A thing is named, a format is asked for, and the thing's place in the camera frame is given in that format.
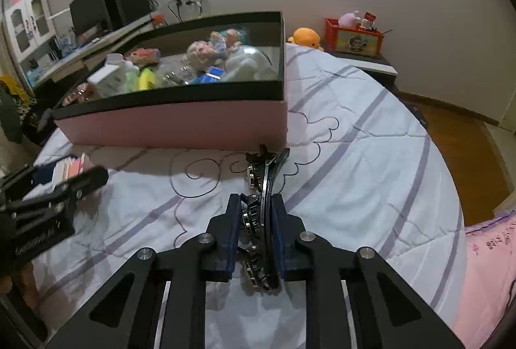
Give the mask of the white plush toy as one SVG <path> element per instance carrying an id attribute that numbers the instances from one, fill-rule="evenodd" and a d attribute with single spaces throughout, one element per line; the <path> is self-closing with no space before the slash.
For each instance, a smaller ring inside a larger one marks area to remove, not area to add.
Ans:
<path id="1" fill-rule="evenodd" d="M 278 78 L 269 57 L 259 48 L 239 46 L 225 61 L 224 75 L 220 81 L 253 82 L 271 81 Z"/>

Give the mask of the striped white bed quilt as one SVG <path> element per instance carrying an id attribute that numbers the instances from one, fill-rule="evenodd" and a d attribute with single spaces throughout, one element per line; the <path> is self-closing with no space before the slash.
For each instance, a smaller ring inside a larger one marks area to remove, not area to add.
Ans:
<path id="1" fill-rule="evenodd" d="M 448 327 L 465 274 L 463 215 L 451 174 L 426 129 L 360 69 L 313 48 L 285 46 L 290 155 L 274 194 L 307 231 L 339 249 L 374 249 Z M 35 260 L 39 311 L 56 332 L 142 248 L 180 248 L 250 194 L 247 153 L 76 145 L 58 127 L 40 155 L 86 153 L 108 171 L 77 200 L 75 233 Z M 227 283 L 205 286 L 202 348 L 308 348 L 305 286 L 265 292 L 236 255 Z"/>

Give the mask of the yellow tube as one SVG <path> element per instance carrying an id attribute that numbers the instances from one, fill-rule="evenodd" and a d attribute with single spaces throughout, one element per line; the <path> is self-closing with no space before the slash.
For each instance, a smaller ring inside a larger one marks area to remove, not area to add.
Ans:
<path id="1" fill-rule="evenodd" d="M 138 78 L 138 90 L 153 90 L 156 88 L 156 74 L 149 68 L 141 70 Z"/>

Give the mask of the clear plastic cup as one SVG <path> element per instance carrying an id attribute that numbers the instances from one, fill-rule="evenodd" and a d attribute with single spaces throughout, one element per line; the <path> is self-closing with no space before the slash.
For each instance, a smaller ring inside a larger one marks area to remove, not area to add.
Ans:
<path id="1" fill-rule="evenodd" d="M 196 73 L 183 64 L 162 66 L 157 75 L 161 88 L 189 85 L 196 78 Z"/>

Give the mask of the rose gold metal tin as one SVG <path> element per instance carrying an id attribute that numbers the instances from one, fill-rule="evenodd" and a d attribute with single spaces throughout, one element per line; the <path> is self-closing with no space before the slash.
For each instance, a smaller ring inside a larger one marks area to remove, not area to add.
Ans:
<path id="1" fill-rule="evenodd" d="M 94 89 L 89 83 L 82 83 L 73 88 L 63 98 L 61 104 L 63 106 L 73 104 L 83 104 L 89 102 L 94 97 Z"/>

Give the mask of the pink black storage box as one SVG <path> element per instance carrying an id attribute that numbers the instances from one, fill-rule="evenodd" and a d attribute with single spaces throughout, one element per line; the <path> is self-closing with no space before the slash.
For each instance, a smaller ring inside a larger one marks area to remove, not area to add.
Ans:
<path id="1" fill-rule="evenodd" d="M 201 18 L 138 35 L 119 48 L 157 48 L 176 58 L 212 31 L 242 29 L 242 46 L 259 48 L 278 78 L 271 81 L 156 87 L 59 106 L 53 119 L 76 145 L 273 151 L 287 141 L 285 36 L 279 11 Z"/>

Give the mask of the red toy crate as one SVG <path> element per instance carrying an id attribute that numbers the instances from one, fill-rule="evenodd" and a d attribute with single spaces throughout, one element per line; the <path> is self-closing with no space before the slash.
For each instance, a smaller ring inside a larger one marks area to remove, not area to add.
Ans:
<path id="1" fill-rule="evenodd" d="M 338 19 L 326 18 L 324 26 L 325 48 L 332 52 L 378 57 L 384 33 L 375 27 L 377 17 L 358 10 Z"/>

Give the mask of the blue long package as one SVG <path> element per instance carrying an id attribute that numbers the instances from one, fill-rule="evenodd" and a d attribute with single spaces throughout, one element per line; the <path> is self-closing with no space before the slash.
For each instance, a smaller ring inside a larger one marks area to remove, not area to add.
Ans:
<path id="1" fill-rule="evenodd" d="M 212 84 L 217 83 L 223 78 L 225 71 L 223 69 L 210 66 L 199 71 L 198 75 L 191 81 L 191 84 Z"/>

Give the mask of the black computer monitor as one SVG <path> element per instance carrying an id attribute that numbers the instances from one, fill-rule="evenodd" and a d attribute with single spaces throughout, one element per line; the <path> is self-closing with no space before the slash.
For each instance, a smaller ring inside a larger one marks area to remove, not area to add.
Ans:
<path id="1" fill-rule="evenodd" d="M 112 28 L 105 0 L 73 0 L 70 12 L 77 35 L 83 35 L 95 26 L 102 31 Z"/>

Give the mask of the orange plush toy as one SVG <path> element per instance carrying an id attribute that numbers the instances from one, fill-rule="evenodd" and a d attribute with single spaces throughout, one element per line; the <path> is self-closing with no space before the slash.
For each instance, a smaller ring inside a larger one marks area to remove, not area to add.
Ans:
<path id="1" fill-rule="evenodd" d="M 299 27 L 296 29 L 292 36 L 287 39 L 287 42 L 323 51 L 319 34 L 309 27 Z"/>

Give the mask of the white plug adapter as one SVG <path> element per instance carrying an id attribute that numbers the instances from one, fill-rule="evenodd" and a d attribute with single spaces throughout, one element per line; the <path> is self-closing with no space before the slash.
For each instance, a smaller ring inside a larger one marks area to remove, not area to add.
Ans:
<path id="1" fill-rule="evenodd" d="M 96 96 L 110 97 L 133 92 L 137 88 L 140 69 L 121 54 L 108 54 L 104 65 L 86 82 Z"/>

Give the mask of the black rhinestone hair clip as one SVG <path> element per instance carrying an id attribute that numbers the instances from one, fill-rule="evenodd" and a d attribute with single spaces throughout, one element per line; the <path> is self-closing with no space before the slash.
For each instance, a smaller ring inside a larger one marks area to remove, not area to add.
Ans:
<path id="1" fill-rule="evenodd" d="M 265 292 L 279 287 L 272 197 L 276 176 L 289 155 L 289 148 L 274 153 L 264 145 L 259 153 L 246 155 L 251 193 L 240 196 L 241 233 L 237 253 L 251 285 Z"/>

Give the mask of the pink pillow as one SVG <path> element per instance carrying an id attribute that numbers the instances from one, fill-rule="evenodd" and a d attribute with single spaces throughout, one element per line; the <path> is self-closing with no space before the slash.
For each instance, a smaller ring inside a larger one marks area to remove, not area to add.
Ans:
<path id="1" fill-rule="evenodd" d="M 515 298 L 515 212 L 466 228 L 466 274 L 454 333 L 480 348 Z"/>

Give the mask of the white desk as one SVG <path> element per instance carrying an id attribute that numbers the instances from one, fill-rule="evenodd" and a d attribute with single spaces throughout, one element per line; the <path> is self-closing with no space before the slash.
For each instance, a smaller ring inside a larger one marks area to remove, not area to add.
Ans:
<path id="1" fill-rule="evenodd" d="M 52 63 L 48 69 L 37 69 L 36 75 L 27 79 L 29 89 L 35 89 L 48 79 L 57 82 L 79 69 L 92 69 L 107 54 L 115 51 L 124 42 L 128 42 L 136 35 L 152 30 L 154 28 L 153 17 L 155 16 L 156 14 L 144 15 L 144 17 L 129 23 L 125 27 L 102 36 L 86 44 L 86 46 L 75 49 L 70 55 Z"/>

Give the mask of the pink white block toy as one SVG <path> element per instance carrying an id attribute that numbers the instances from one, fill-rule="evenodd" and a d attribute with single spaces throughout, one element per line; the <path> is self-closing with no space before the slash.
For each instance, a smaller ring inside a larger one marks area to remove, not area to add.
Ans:
<path id="1" fill-rule="evenodd" d="M 52 186 L 59 186 L 61 183 L 64 183 L 93 167 L 94 164 L 86 153 L 82 153 L 79 157 L 65 157 L 64 159 L 59 160 L 53 168 Z"/>

